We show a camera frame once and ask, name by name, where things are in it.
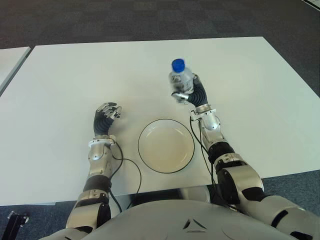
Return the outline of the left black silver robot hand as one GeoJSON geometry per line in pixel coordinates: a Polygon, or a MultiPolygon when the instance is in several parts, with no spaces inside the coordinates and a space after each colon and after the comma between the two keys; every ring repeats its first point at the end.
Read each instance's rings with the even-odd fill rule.
{"type": "Polygon", "coordinates": [[[114,102],[106,102],[98,107],[93,121],[95,136],[108,135],[113,122],[121,117],[121,112],[122,107],[114,102]]]}

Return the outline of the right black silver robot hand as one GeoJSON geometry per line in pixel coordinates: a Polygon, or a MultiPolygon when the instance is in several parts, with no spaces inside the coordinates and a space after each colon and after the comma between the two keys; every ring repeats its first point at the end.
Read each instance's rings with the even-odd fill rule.
{"type": "Polygon", "coordinates": [[[199,76],[194,74],[192,80],[192,93],[174,91],[171,96],[175,98],[178,103],[190,103],[196,108],[208,104],[207,94],[199,76]]]}

